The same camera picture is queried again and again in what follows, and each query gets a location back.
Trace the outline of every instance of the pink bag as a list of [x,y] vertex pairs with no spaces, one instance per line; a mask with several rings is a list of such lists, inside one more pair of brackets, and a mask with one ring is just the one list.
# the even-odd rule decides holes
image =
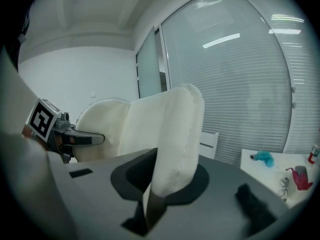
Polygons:
[[313,182],[308,182],[307,175],[303,172],[299,175],[293,168],[285,170],[288,171],[290,169],[292,170],[293,180],[298,190],[308,190],[314,184]]

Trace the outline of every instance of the horizontal blinds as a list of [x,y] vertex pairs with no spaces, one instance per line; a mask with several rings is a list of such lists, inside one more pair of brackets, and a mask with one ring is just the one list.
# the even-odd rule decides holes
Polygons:
[[285,59],[246,0],[194,0],[162,25],[173,87],[191,83],[205,103],[203,131],[219,133],[215,159],[241,149],[282,152],[291,116]]
[[311,24],[292,0],[250,0],[281,43],[296,88],[286,153],[309,153],[320,128],[320,46]]

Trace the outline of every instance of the blue cloth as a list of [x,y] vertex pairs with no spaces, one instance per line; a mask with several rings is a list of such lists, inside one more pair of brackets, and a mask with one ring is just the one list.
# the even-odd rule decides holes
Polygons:
[[254,160],[262,160],[269,168],[275,165],[275,159],[272,157],[269,151],[259,150],[254,156]]

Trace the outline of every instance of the white table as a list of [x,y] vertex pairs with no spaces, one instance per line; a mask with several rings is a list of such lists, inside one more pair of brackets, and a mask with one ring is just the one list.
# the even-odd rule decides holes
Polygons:
[[[282,188],[280,185],[281,179],[285,177],[289,178],[292,174],[291,170],[286,171],[286,169],[290,167],[295,168],[296,166],[305,166],[309,182],[316,183],[319,169],[316,168],[315,165],[313,165],[312,167],[307,165],[309,154],[285,154],[271,152],[271,155],[274,158],[274,167],[272,168],[267,167],[264,161],[252,160],[250,158],[250,155],[255,154],[257,154],[256,150],[242,149],[240,169],[265,185],[276,195],[279,195],[279,192]],[[313,184],[313,186],[307,190],[308,194],[312,193],[314,185],[315,184]],[[288,207],[291,208],[304,199],[305,198],[299,200],[291,200],[290,198],[288,198],[285,203]]]

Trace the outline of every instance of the robotic arm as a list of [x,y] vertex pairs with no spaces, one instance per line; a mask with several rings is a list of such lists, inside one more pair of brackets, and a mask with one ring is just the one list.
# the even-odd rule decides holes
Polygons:
[[27,125],[32,129],[32,137],[45,141],[47,149],[60,154],[64,163],[74,157],[73,146],[92,146],[105,141],[103,134],[75,130],[69,114],[61,112],[47,99],[37,100]]

